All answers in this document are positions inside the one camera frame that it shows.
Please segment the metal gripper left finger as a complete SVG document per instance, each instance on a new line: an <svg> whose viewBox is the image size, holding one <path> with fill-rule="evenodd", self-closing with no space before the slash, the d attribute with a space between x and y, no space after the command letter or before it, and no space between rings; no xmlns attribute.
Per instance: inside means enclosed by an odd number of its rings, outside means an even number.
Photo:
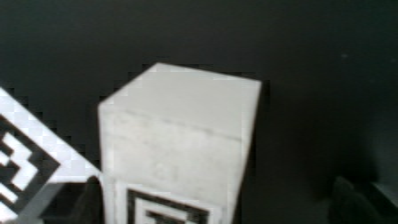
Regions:
<svg viewBox="0 0 398 224"><path fill-rule="evenodd" d="M93 176L79 183L54 183L44 187L15 224L104 224L102 192Z"/></svg>

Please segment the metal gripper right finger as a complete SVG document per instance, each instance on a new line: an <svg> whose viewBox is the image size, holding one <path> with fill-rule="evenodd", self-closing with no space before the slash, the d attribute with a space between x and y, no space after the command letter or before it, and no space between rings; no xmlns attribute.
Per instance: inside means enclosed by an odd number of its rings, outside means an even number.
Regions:
<svg viewBox="0 0 398 224"><path fill-rule="evenodd" d="M340 176L332 185L328 224L398 224L398 206L374 184Z"/></svg>

